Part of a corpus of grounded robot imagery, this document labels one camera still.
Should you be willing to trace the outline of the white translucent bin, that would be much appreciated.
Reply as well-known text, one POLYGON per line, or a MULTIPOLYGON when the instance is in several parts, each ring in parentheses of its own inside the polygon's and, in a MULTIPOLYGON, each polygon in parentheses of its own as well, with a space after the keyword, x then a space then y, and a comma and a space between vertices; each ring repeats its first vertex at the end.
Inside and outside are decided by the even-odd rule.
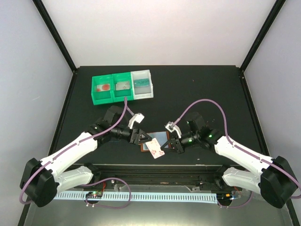
POLYGON ((150 70, 132 71, 131 79, 134 100, 154 97, 150 70))

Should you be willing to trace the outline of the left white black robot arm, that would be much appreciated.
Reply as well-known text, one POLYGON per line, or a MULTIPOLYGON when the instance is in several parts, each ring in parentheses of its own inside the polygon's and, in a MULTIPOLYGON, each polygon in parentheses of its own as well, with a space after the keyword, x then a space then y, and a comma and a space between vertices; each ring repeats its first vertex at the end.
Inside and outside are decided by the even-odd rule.
POLYGON ((120 108, 111 106, 103 118, 99 118, 82 132, 74 141, 41 160, 30 159, 24 168, 20 182, 21 194, 19 201, 22 204, 35 203, 38 207, 49 204, 54 197, 70 188, 77 186, 98 187, 101 176, 98 169, 91 163, 87 163, 77 169, 68 170, 76 161, 95 151, 112 138, 125 140, 130 144, 141 145, 152 138, 140 128, 134 126, 144 119, 142 113, 131 114, 127 125, 121 121, 126 112, 126 106, 120 108))

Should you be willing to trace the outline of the black frame post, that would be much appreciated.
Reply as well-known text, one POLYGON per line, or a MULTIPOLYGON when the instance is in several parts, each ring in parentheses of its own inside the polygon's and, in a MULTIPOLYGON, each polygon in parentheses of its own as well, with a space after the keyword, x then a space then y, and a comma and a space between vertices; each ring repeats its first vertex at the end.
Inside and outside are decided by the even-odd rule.
POLYGON ((264 40, 265 36, 267 35, 269 29, 271 28, 272 24, 274 23, 276 17, 278 16, 280 10, 282 9, 283 5, 285 4, 286 0, 276 0, 271 8, 268 16, 266 17, 262 27, 260 28, 253 44, 251 45, 246 57, 243 60, 242 65, 240 66, 240 71, 245 72, 247 67, 249 66, 252 58, 254 57, 255 53, 257 52, 259 46, 261 45, 262 41, 264 40))
POLYGON ((77 71, 77 67, 74 63, 74 61, 71 58, 71 55, 68 52, 68 49, 66 48, 53 20, 51 19, 50 14, 48 13, 44 3, 41 0, 33 0, 33 3, 38 10, 41 18, 43 19, 46 27, 50 31, 55 43, 59 47, 59 50, 61 51, 66 63, 68 64, 71 71, 74 73, 77 71))

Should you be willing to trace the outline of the small circuit board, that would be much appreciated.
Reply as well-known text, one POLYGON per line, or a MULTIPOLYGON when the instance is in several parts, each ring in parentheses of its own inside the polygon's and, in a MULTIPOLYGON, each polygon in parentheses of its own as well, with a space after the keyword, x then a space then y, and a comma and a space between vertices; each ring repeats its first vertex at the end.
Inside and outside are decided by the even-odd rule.
POLYGON ((102 191, 91 191, 86 194, 86 198, 88 199, 100 199, 102 197, 102 191))

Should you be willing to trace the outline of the green bin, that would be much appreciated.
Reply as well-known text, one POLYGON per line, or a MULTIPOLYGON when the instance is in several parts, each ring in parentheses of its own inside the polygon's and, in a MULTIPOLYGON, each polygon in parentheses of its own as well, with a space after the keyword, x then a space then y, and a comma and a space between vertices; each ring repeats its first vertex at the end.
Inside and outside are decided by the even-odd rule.
POLYGON ((91 98, 94 105, 113 103, 112 75, 99 75, 92 77, 91 98))
POLYGON ((114 102, 123 102, 124 97, 131 101, 134 99, 132 77, 130 72, 114 73, 113 79, 113 100, 114 102))

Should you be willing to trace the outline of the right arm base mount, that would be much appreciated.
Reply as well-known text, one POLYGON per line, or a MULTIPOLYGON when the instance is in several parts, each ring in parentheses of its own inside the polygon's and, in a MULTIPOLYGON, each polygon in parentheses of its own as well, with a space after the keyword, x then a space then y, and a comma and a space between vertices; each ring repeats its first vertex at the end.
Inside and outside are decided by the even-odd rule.
POLYGON ((198 174, 196 186, 199 186, 201 190, 211 190, 211 191, 221 191, 221 192, 230 192, 235 191, 236 188, 238 191, 243 189, 240 187, 229 186, 223 180, 221 174, 217 173, 205 173, 198 174))

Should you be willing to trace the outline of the left green bin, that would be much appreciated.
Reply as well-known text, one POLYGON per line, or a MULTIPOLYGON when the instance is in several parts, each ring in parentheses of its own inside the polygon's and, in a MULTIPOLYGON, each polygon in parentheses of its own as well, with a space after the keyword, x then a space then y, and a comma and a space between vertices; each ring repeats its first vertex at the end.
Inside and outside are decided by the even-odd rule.
POLYGON ((91 98, 94 105, 113 103, 112 75, 99 75, 92 77, 91 98))

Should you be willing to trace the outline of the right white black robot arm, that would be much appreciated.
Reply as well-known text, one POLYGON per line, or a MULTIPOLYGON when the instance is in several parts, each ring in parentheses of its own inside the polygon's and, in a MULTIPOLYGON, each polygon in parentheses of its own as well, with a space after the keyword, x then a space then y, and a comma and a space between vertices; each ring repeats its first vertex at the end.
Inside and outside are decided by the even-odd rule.
POLYGON ((282 208, 297 190, 296 176, 289 162, 278 156, 272 158, 257 153, 240 145, 231 138, 224 136, 219 130, 206 125, 203 117, 192 112, 186 119, 190 131, 183 134, 173 122, 168 122, 165 128, 176 132, 162 145, 162 150, 174 150, 184 153, 185 149, 200 144, 220 156, 226 157, 244 169, 223 166, 219 175, 214 177, 214 185, 220 190, 230 187, 240 187, 260 194, 271 206, 282 208))

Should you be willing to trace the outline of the left black frame post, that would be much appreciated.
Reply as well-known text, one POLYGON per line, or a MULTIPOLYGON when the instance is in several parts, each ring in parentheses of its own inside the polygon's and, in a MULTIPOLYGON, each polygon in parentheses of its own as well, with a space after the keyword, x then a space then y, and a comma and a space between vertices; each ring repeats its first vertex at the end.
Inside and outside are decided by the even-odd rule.
POLYGON ((51 19, 50 14, 48 13, 44 3, 41 0, 33 0, 33 3, 38 10, 41 18, 43 19, 46 27, 50 31, 55 43, 59 47, 59 50, 61 51, 66 63, 68 64, 71 71, 74 73, 77 71, 77 67, 74 63, 74 61, 71 58, 71 55, 68 52, 68 49, 66 48, 53 20, 51 19))

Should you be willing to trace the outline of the red spotted card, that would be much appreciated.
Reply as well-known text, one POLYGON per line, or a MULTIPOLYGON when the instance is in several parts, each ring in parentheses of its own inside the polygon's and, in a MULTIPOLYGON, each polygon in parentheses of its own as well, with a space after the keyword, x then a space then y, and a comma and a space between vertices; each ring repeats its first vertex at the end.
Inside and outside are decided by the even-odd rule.
POLYGON ((96 86, 96 92, 104 92, 104 91, 110 91, 111 86, 110 84, 99 84, 96 86))

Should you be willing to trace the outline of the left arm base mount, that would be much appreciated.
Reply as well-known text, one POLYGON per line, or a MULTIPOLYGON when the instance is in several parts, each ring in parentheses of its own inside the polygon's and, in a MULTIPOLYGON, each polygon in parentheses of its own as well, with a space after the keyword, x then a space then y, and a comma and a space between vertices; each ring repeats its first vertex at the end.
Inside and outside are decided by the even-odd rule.
POLYGON ((90 181, 88 181, 86 184, 79 185, 79 187, 102 189, 103 187, 106 187, 107 183, 111 183, 112 180, 114 181, 115 179, 106 178, 101 172, 96 172, 92 174, 90 181))

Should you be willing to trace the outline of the right black frame post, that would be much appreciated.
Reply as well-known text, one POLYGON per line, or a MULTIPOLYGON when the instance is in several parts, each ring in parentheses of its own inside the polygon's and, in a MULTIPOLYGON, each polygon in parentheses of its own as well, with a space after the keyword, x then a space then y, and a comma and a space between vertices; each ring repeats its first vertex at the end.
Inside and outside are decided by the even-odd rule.
POLYGON ((266 17, 262 27, 260 28, 253 44, 251 45, 246 57, 243 60, 242 65, 240 66, 240 71, 245 72, 247 67, 249 66, 252 58, 254 57, 255 53, 257 52, 259 46, 261 45, 262 41, 264 40, 265 36, 267 35, 269 29, 271 28, 272 24, 274 23, 276 17, 278 16, 280 10, 282 9, 283 5, 285 4, 286 0, 276 0, 271 8, 268 16, 266 17))

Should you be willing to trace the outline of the light blue card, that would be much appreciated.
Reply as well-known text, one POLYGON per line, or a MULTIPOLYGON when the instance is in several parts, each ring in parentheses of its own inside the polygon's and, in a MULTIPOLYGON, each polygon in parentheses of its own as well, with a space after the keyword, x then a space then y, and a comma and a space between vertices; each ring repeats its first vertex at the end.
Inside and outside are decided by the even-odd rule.
POLYGON ((152 132, 152 133, 148 133, 148 135, 152 138, 156 138, 161 146, 168 140, 168 136, 169 136, 167 131, 152 132))

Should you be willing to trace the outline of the teal VIP card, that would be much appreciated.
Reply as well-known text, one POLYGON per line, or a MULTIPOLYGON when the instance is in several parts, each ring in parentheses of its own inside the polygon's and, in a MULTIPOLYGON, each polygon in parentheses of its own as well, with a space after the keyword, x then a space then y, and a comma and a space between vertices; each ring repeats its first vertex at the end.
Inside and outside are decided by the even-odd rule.
POLYGON ((147 78, 134 80, 134 87, 148 87, 150 80, 147 78))

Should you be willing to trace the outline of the brown leather card holder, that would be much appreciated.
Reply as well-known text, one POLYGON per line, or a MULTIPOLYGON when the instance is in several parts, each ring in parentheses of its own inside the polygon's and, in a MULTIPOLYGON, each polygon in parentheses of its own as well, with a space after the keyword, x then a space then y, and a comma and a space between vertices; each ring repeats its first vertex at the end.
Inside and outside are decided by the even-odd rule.
POLYGON ((141 145, 141 152, 148 152, 149 150, 148 150, 148 148, 147 148, 147 146, 145 145, 145 144, 142 144, 141 145))

